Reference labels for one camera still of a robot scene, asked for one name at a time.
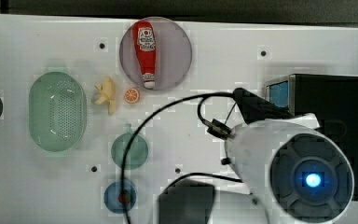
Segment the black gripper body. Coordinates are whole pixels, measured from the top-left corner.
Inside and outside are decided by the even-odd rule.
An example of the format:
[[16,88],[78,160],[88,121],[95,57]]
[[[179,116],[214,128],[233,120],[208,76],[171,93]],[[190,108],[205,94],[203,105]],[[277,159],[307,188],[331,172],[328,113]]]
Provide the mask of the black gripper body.
[[292,117],[289,112],[243,88],[234,90],[233,99],[246,124],[265,119],[290,119]]

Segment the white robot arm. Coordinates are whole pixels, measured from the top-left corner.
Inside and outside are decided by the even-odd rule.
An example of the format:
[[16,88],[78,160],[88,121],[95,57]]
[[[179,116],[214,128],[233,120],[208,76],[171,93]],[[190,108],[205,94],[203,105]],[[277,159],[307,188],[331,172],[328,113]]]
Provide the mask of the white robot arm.
[[225,141],[228,165],[265,206],[271,224],[333,224],[351,203],[354,174],[312,113],[292,115],[237,88],[243,123]]

